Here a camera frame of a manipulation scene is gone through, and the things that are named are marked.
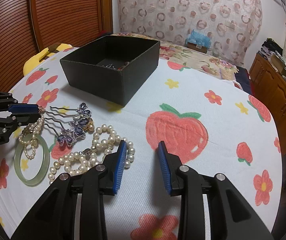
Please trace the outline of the brown louvered wardrobe door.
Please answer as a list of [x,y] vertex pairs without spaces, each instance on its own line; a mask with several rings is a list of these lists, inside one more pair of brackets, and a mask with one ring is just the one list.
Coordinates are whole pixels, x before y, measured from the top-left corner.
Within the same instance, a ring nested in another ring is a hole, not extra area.
[[113,29],[112,0],[0,0],[0,91],[55,43],[83,46]]

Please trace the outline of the clutter pile on sideboard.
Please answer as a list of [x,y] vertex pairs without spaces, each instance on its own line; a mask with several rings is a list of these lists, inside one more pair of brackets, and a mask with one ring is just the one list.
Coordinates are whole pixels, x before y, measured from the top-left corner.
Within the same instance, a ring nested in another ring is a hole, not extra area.
[[267,38],[263,42],[259,53],[267,59],[286,80],[286,58],[282,55],[283,49],[272,38]]

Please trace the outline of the black square jewelry box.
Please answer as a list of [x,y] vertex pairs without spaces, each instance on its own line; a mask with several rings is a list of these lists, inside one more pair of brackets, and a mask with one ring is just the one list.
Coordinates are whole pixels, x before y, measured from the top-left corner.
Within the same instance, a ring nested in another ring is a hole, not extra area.
[[61,58],[70,86],[125,106],[156,70],[160,41],[103,36]]

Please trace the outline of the circle pattern lace curtain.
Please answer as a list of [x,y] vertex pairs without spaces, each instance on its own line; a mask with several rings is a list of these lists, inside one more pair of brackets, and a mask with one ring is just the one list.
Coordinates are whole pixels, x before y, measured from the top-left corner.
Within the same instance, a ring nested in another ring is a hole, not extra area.
[[118,0],[120,30],[184,45],[206,36],[210,55],[237,66],[260,30],[261,0]]

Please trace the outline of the yellow plush toy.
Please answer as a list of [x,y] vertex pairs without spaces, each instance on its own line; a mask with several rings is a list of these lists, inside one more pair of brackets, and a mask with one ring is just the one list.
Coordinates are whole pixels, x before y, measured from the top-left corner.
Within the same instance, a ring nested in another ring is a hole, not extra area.
[[60,51],[68,51],[71,48],[73,48],[72,45],[65,43],[54,43],[44,48],[41,52],[32,56],[24,63],[23,75],[27,76],[27,74],[29,74],[33,69],[35,69],[41,62],[59,53]]

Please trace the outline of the small brown cardboard box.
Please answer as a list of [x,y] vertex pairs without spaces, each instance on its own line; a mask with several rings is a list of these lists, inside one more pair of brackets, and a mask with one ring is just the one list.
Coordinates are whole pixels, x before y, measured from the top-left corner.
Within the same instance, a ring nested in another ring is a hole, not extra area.
[[187,47],[189,49],[192,49],[192,50],[198,51],[200,53],[204,53],[204,54],[206,54],[207,51],[208,51],[208,49],[205,46],[200,46],[200,45],[197,45],[197,44],[194,44],[194,43],[191,43],[191,42],[187,43]]

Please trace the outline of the blue crystal hair pin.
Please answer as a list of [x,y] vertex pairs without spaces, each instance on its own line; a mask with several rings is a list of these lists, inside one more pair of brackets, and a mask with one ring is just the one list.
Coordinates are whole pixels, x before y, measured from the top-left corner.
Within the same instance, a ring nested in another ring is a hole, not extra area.
[[50,106],[50,110],[45,110],[45,113],[50,116],[67,119],[69,126],[73,130],[76,130],[78,127],[84,132],[93,132],[95,129],[91,110],[85,102],[80,103],[77,108]]

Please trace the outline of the purple butterfly hair pin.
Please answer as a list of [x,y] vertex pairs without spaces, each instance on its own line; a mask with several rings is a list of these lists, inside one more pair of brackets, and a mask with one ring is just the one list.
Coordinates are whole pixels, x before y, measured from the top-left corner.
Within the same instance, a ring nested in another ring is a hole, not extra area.
[[[78,140],[84,140],[86,138],[85,131],[79,126],[71,125],[70,128],[66,128],[63,122],[54,119],[54,118],[44,118],[44,125],[49,129],[53,130],[56,135],[56,140],[59,146],[67,146],[71,147]],[[54,128],[54,124],[58,124],[61,130],[58,132],[56,128]]]

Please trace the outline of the green bead silver jewelry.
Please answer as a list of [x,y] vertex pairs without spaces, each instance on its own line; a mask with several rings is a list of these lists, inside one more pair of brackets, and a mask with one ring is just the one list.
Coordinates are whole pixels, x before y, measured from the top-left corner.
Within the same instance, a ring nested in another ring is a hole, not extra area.
[[103,60],[101,62],[103,67],[106,67],[108,69],[113,70],[122,70],[126,66],[130,64],[129,61],[123,62],[123,61],[117,61],[117,60]]

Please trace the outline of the floral bed cover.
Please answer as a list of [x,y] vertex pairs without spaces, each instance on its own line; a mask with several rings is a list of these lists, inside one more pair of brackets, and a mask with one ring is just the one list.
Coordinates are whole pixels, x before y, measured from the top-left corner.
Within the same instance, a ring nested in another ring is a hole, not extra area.
[[238,73],[237,67],[227,61],[171,42],[160,42],[159,57],[166,60],[171,69],[180,72],[194,69],[228,81],[236,80]]

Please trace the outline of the brown wooden sideboard cabinet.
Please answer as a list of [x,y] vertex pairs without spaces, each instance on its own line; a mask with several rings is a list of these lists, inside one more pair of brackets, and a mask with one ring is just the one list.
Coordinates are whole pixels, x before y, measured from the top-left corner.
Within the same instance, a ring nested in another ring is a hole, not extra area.
[[274,119],[281,153],[286,155],[286,81],[259,53],[255,56],[249,76],[254,96],[268,108]]

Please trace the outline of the blue plastic bag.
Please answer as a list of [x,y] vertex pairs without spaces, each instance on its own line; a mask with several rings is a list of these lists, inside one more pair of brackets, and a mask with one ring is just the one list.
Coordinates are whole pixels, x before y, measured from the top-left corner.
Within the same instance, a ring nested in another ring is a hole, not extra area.
[[186,38],[185,44],[188,44],[188,43],[195,44],[198,46],[203,46],[208,49],[211,47],[210,38],[195,30],[192,30],[191,34]]

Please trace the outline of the green jade bangle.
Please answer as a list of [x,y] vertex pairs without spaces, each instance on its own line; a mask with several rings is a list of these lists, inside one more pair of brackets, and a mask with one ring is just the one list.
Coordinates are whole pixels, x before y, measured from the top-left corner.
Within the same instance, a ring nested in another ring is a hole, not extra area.
[[46,141],[39,134],[36,135],[36,139],[40,142],[40,145],[43,148],[43,159],[38,173],[32,179],[27,180],[23,176],[20,168],[20,159],[23,152],[23,145],[21,143],[18,144],[14,154],[14,170],[16,172],[16,175],[27,186],[39,185],[47,175],[47,171],[49,169],[50,164],[50,153]]

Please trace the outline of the strawberry flower print cloth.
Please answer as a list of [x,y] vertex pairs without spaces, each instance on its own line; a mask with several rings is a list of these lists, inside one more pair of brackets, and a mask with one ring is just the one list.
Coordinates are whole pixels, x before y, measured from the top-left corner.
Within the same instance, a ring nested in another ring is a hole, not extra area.
[[[282,163],[278,133],[268,108],[254,96],[197,70],[173,70],[159,58],[156,70],[120,106],[69,85],[61,51],[19,81],[16,103],[37,104],[40,118],[18,126],[0,145],[0,239],[272,239]],[[59,146],[44,118],[50,106],[85,102],[93,132],[71,147]],[[37,186],[47,143],[50,164]],[[103,194],[103,161],[127,145],[120,189]],[[164,187],[157,149],[182,162],[180,196]]]

